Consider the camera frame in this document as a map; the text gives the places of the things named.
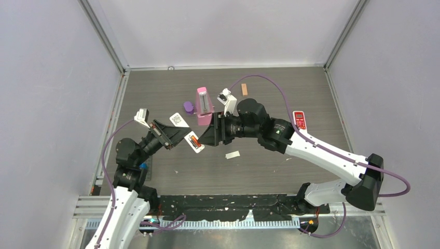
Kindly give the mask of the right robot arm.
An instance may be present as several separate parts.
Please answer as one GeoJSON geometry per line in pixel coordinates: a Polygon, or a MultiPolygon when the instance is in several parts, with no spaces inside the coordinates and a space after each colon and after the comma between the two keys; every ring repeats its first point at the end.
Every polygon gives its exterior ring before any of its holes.
{"type": "Polygon", "coordinates": [[[352,206],[373,211],[383,182],[383,158],[355,155],[317,140],[298,130],[289,121],[271,118],[254,99],[238,103],[238,115],[217,112],[198,142],[208,146],[227,145],[235,138],[256,138],[259,145],[298,158],[340,177],[321,184],[304,183],[297,193],[296,206],[303,213],[316,206],[347,201],[352,206]]]}

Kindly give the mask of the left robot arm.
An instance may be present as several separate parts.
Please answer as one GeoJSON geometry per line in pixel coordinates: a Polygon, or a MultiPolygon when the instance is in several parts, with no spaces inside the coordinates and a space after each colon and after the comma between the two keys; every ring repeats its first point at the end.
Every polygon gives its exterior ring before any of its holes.
{"type": "Polygon", "coordinates": [[[157,190],[145,186],[147,159],[158,150],[172,149],[191,132],[188,125],[168,126],[153,120],[148,133],[139,142],[123,138],[116,144],[117,170],[110,180],[111,197],[94,236],[87,248],[128,248],[145,215],[158,211],[157,190]]]}

